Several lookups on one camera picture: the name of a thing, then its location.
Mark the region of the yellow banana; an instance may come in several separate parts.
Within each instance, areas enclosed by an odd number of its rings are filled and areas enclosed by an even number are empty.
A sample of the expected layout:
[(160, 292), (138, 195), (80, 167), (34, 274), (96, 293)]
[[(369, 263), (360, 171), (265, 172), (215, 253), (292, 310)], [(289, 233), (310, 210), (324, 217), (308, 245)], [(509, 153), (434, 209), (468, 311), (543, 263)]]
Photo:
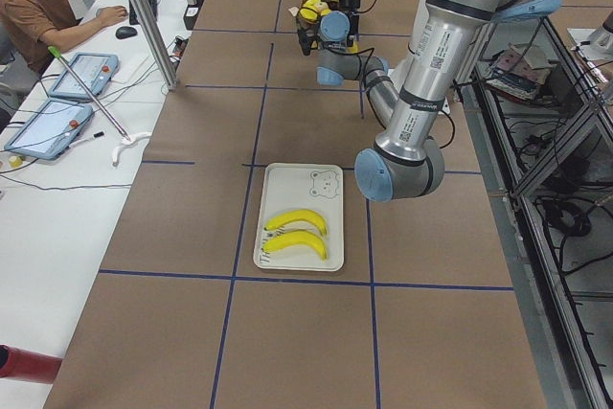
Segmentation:
[(360, 53), (359, 43), (355, 40), (351, 46), (347, 47), (346, 52), (350, 56), (359, 54)]
[(296, 230), (277, 235), (265, 242), (261, 249), (266, 253), (272, 253), (296, 245), (310, 247), (323, 261), (328, 258), (327, 247), (323, 239), (306, 230)]
[(321, 236), (328, 234), (326, 220), (319, 213), (310, 209), (297, 209), (273, 216), (264, 224), (264, 229), (266, 231), (273, 231), (287, 224), (302, 221), (314, 226)]

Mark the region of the woven brown basket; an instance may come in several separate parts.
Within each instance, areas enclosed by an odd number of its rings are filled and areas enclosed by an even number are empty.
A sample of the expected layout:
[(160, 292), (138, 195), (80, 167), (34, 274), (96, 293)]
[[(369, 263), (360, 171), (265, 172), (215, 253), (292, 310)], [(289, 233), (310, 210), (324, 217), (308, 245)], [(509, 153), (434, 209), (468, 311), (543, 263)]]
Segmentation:
[(338, 10), (336, 3), (332, 4), (332, 3), (322, 2), (321, 0), (303, 0), (303, 4), (316, 4), (317, 5), (319, 9), (319, 22), (324, 16), (330, 14), (332, 11)]

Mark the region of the yellow starfruit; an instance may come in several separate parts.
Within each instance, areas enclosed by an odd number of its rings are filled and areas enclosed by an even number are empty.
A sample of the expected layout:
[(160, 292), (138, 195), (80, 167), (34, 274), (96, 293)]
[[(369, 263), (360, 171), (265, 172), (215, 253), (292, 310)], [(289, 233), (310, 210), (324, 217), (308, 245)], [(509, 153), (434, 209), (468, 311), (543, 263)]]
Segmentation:
[(298, 16), (307, 23), (314, 24), (319, 20), (319, 9), (316, 4), (303, 4)]

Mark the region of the white rectangular tray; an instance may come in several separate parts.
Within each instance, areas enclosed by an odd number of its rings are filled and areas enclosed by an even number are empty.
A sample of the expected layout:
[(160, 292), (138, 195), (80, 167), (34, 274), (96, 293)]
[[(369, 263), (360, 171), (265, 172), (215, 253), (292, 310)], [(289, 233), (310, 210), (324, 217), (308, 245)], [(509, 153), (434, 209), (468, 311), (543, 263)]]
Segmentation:
[[(327, 222), (328, 234), (306, 222), (294, 222), (266, 231), (264, 224), (283, 212), (310, 209)], [(269, 239), (284, 233), (306, 230), (323, 239), (328, 258), (305, 245), (266, 253), (261, 248)], [(266, 167), (253, 253), (255, 266), (270, 270), (335, 272), (344, 264), (343, 172), (334, 165), (273, 163)]]

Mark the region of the black computer mouse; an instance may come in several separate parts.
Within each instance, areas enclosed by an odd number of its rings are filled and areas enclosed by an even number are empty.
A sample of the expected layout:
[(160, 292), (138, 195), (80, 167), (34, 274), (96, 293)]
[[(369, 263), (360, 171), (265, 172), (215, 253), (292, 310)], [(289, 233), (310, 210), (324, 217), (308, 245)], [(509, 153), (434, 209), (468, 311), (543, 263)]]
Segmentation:
[(115, 36), (119, 40), (128, 39), (138, 34), (138, 31), (131, 26), (122, 26), (115, 31)]

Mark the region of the white curved plastic part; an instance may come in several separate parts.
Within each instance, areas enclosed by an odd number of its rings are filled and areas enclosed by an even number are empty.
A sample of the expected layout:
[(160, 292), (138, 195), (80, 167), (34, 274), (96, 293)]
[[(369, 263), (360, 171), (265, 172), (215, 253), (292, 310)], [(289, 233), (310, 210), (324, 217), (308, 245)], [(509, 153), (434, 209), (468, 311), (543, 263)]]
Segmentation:
[(141, 140), (145, 140), (150, 138), (152, 135), (151, 132), (144, 131), (135, 134), (129, 134), (126, 138), (123, 138), (122, 141), (114, 147), (111, 153), (111, 163), (113, 167), (117, 167), (120, 163), (120, 154), (121, 152), (129, 148), (135, 144), (137, 144)]

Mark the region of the far blue teach pendant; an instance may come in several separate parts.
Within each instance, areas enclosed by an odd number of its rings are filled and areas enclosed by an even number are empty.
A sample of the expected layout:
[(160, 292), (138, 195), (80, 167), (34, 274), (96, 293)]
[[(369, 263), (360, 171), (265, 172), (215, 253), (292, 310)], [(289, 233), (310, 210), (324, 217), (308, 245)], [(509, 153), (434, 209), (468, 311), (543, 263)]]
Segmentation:
[[(70, 67), (96, 96), (104, 90), (119, 67), (119, 58), (110, 54), (77, 53), (69, 61)], [(82, 86), (66, 70), (48, 90), (52, 98), (88, 101)]]

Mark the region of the blue teach pendant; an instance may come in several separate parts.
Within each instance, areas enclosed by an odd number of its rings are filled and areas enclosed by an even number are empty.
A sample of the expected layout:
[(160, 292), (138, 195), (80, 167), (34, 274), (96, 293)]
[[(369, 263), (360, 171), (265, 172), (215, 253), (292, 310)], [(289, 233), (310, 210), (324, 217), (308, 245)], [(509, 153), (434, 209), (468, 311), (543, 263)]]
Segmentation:
[(42, 160), (54, 160), (89, 123), (94, 110), (88, 103), (49, 98), (9, 139), (5, 150)]
[[(77, 53), (69, 61), (70, 67), (96, 96), (104, 90), (119, 67), (119, 58), (110, 54)], [(52, 98), (88, 101), (82, 86), (66, 70), (48, 90)]]

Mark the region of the metal rod green tip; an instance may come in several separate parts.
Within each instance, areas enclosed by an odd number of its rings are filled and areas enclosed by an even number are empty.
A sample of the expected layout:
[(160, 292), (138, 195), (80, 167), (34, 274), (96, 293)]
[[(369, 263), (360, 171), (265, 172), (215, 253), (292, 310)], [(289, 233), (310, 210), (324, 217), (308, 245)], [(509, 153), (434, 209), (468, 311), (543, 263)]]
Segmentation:
[(66, 71), (75, 79), (75, 81), (81, 86), (84, 93), (97, 105), (98, 109), (102, 112), (102, 114), (109, 120), (111, 124), (115, 126), (115, 128), (119, 131), (119, 133), (128, 141), (130, 137), (127, 131), (119, 124), (119, 122), (111, 115), (111, 113), (106, 109), (106, 107), (99, 101), (97, 96), (91, 92), (90, 88), (87, 84), (79, 77), (79, 75), (71, 68), (69, 62), (62, 56), (59, 49), (54, 46), (48, 46), (48, 50), (51, 55), (56, 58), (66, 69)]

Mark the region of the person in brown shirt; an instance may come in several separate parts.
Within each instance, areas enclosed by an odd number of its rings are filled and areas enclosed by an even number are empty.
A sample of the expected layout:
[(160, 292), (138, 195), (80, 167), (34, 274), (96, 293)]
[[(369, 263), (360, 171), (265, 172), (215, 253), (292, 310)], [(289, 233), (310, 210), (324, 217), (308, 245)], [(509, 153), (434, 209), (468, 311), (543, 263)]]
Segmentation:
[(50, 46), (68, 52), (127, 17), (126, 7), (112, 6), (80, 24), (68, 0), (1, 0), (4, 29), (28, 67), (39, 75), (53, 60)]

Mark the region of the near blue teach pendant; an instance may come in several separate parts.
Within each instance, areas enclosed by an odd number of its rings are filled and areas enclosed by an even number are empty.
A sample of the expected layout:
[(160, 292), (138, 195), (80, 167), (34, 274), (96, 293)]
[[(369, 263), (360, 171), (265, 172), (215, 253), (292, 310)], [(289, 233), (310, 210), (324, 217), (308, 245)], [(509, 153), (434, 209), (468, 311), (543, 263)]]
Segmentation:
[(9, 139), (5, 150), (42, 160), (54, 160), (89, 123), (94, 110), (88, 103), (49, 98)]

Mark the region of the red fire extinguisher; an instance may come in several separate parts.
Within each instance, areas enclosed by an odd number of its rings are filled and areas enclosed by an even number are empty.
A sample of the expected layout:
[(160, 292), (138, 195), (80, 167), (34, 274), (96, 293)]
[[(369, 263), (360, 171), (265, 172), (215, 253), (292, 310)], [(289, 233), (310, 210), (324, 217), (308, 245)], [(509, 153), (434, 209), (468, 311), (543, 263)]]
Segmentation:
[(1, 346), (1, 377), (12, 380), (53, 384), (62, 359), (47, 354)]

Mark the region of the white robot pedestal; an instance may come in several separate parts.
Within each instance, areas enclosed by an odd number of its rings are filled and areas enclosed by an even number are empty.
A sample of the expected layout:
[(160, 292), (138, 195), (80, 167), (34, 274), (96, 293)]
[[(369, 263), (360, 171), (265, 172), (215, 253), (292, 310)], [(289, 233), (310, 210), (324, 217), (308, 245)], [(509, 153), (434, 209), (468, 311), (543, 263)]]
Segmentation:
[(396, 68), (388, 72), (388, 75), (397, 91), (402, 88), (404, 82), (406, 81), (412, 67), (424, 27), (429, 19), (429, 13), (425, 7), (425, 1), (426, 0), (419, 0), (406, 57), (399, 62)]

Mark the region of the aluminium frame post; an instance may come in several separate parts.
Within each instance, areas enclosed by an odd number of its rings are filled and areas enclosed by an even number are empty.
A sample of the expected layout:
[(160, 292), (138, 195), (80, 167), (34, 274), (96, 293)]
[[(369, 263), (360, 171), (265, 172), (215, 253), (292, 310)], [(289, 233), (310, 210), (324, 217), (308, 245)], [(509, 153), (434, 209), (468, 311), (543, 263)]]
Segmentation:
[(167, 46), (163, 41), (148, 0), (130, 0), (130, 2), (137, 13), (139, 24), (164, 82), (169, 91), (174, 90), (178, 83), (176, 72), (170, 62)]

